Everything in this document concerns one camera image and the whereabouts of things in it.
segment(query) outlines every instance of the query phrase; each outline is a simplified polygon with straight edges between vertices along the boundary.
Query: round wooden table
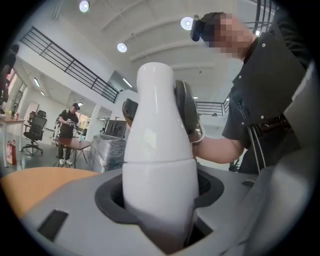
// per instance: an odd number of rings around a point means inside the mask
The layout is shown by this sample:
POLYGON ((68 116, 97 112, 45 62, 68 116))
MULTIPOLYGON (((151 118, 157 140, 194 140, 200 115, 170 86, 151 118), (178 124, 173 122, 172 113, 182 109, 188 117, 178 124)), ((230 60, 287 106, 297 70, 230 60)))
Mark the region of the round wooden table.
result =
POLYGON ((0 185, 12 210, 20 218, 63 184, 98 174, 81 169, 37 167, 12 172, 0 179, 0 185))

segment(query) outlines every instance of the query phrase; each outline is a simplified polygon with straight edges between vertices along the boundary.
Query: red bag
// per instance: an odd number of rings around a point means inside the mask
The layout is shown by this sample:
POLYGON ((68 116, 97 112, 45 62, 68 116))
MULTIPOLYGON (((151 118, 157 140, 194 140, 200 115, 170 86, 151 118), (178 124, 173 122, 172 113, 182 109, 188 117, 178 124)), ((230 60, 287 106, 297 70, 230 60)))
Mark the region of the red bag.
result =
POLYGON ((17 156, 16 156, 16 141, 13 140, 12 144, 10 141, 6 144, 6 161, 11 165, 17 164, 17 156))

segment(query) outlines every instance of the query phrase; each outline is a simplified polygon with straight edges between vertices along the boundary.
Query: black fisheye border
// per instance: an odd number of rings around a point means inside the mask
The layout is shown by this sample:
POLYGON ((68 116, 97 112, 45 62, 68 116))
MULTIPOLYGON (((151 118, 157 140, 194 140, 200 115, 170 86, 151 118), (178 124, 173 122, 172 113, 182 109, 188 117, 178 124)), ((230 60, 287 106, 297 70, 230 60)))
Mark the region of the black fisheye border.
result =
MULTIPOLYGON (((0 56, 1 61, 8 47, 14 43, 12 40, 20 27, 30 17, 34 11, 44 2, 43 0, 5 0, 1 2, 1 40, 0 40, 0 56)), ((287 9, 293 20, 296 22, 302 37, 306 41, 319 74, 320 59, 319 47, 317 40, 318 24, 319 24, 319 8, 317 1, 275 1, 279 6, 287 9)), ((266 255, 277 255, 289 252, 312 254, 319 247, 315 241, 317 239, 317 227, 319 226, 319 180, 312 195, 310 203, 305 209, 303 216, 296 223, 293 230, 281 241, 276 248, 266 253, 266 255)), ((1 224, 1 245, 2 251, 5 250, 12 255, 20 255, 21 253, 30 253, 31 255, 49 255, 29 236, 24 230, 20 221, 14 215, 8 204, 6 196, 0 189, 0 224, 1 224)))

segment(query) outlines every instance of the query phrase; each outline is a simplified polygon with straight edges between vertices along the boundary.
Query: round ceiling light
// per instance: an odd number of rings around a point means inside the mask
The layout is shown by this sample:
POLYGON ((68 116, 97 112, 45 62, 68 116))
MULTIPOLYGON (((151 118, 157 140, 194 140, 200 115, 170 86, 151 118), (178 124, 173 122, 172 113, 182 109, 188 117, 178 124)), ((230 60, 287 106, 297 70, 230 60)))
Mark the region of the round ceiling light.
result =
POLYGON ((121 42, 121 43, 118 43, 118 45, 116 46, 116 48, 118 49, 119 52, 121 53, 125 53, 127 51, 127 46, 121 42))
POLYGON ((88 1, 81 1, 79 4, 79 9, 82 13, 86 13, 89 10, 90 4, 88 1))
POLYGON ((181 27, 183 27, 183 29, 185 30, 191 30, 192 28, 192 23, 194 22, 194 19, 191 18, 191 17, 184 17, 180 24, 181 24, 181 27))

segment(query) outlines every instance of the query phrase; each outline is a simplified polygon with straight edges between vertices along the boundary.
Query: plastic wrap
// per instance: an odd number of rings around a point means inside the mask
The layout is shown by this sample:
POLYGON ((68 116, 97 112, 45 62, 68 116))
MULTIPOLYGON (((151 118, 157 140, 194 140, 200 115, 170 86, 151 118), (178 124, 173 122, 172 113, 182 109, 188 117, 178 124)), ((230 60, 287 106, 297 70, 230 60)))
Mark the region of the plastic wrap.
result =
POLYGON ((124 163, 126 141, 109 135, 95 135, 89 151, 90 170, 104 173, 121 168, 124 163))

